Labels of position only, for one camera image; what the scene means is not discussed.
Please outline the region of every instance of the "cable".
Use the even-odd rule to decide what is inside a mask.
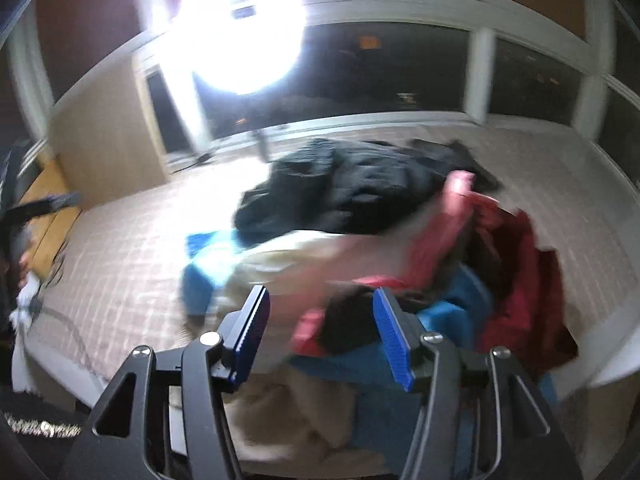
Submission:
[[[184,168],[180,168],[179,170],[175,170],[172,171],[172,175],[176,174],[176,173],[180,173],[181,171],[185,171],[185,170],[190,170],[191,168],[194,168],[195,166],[204,166],[205,164],[210,164],[213,162],[213,157],[216,155],[216,152],[218,150],[219,146],[216,146],[214,149],[203,153],[202,155],[199,155],[196,158],[196,161],[188,166],[185,166]]]
[[[42,302],[40,302],[40,310],[38,314],[46,314],[47,316],[51,316],[52,318],[57,319],[59,322],[65,324],[68,327],[74,339],[76,340],[79,352],[84,355],[84,366],[91,375],[92,380],[98,388],[98,392],[102,393],[104,391],[104,384],[102,384],[100,378],[98,377],[98,373],[95,371],[94,364],[92,363],[91,358],[89,357],[89,352],[87,351],[86,345],[84,344],[84,339],[82,339],[82,336],[80,335],[80,331],[78,330],[76,324],[65,314],[42,305]]]
[[[60,247],[58,248],[58,251],[56,252],[56,255],[53,257],[53,263],[52,263],[52,270],[49,271],[49,277],[47,279],[47,282],[44,283],[44,288],[49,288],[50,286],[56,286],[58,283],[60,283],[60,281],[62,280],[62,276],[64,274],[64,264],[65,264],[65,253],[64,250],[66,249],[66,247],[69,245],[69,240],[68,238],[65,237],[65,239],[62,241],[62,244],[60,245]]]

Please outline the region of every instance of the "hand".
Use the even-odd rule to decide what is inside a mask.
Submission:
[[[27,275],[31,270],[31,263],[33,259],[30,251],[32,247],[33,239],[30,238],[18,263],[18,290],[23,290],[24,286],[27,284]],[[9,264],[4,260],[4,258],[2,258],[0,262],[0,271],[2,273],[7,273],[9,271]]]

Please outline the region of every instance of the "red clothing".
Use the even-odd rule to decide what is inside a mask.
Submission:
[[[490,240],[500,257],[503,280],[510,284],[496,298],[495,313],[476,345],[479,352],[506,346],[535,378],[578,355],[578,347],[564,326],[564,291],[558,256],[535,246],[529,216],[500,211],[500,226]]]
[[[425,290],[475,213],[474,236],[464,260],[491,289],[496,305],[476,349],[488,352],[506,346],[533,378],[575,358],[577,344],[564,326],[564,292],[556,252],[536,248],[533,227],[524,211],[512,215],[498,209],[492,199],[470,192],[464,174],[452,173],[451,177],[447,182],[460,186],[445,186],[442,209],[414,240],[404,275],[367,276],[356,281],[393,290]],[[295,353],[327,355],[318,342],[323,322],[324,310],[309,311],[300,319],[292,339]]]

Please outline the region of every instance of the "window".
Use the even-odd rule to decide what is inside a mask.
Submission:
[[[151,102],[156,113],[158,129],[167,153],[190,152],[191,146],[184,135],[182,123],[175,111],[174,102],[160,72],[154,72],[146,78]]]
[[[640,188],[640,110],[609,90],[609,106],[598,144]]]
[[[640,43],[616,10],[616,72],[617,79],[640,94]]]
[[[489,112],[570,124],[580,73],[524,46],[497,43]]]
[[[251,96],[195,77],[214,137],[317,118],[401,110],[462,110],[468,32],[412,23],[307,27],[281,81]]]

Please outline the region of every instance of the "bright light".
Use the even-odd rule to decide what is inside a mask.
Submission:
[[[174,30],[206,82],[250,94],[289,71],[304,26],[300,0],[182,0]]]

